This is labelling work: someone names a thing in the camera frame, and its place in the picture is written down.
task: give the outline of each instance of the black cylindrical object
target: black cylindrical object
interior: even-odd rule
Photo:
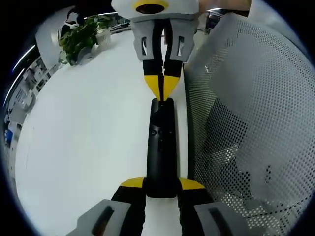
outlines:
[[[174,101],[152,100],[145,191],[153,198],[177,195],[177,153]]]

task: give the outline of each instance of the white planter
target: white planter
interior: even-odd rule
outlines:
[[[108,49],[111,45],[111,36],[109,29],[103,29],[96,35],[98,45],[102,51]]]

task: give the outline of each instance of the potted plant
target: potted plant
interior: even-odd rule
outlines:
[[[96,34],[97,43],[100,49],[104,51],[109,48],[111,44],[111,34],[108,29],[111,19],[106,16],[96,16],[95,18],[98,25]]]
[[[82,52],[91,51],[94,44],[97,44],[98,23],[93,19],[87,19],[83,26],[78,26],[67,32],[60,40],[60,45],[66,52],[66,59],[70,65],[78,62],[78,56]]]

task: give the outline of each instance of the perforated mesh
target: perforated mesh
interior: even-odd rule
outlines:
[[[312,65],[283,36],[230,14],[185,66],[185,83],[189,176],[252,235],[286,235],[315,189]]]

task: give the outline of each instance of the table surface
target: table surface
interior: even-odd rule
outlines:
[[[119,185],[146,174],[151,100],[131,31],[84,65],[65,66],[43,87],[18,142],[20,202],[45,236],[63,236]],[[183,78],[171,97],[178,120],[180,176],[187,176]],[[142,235],[181,235],[177,199],[147,198]]]

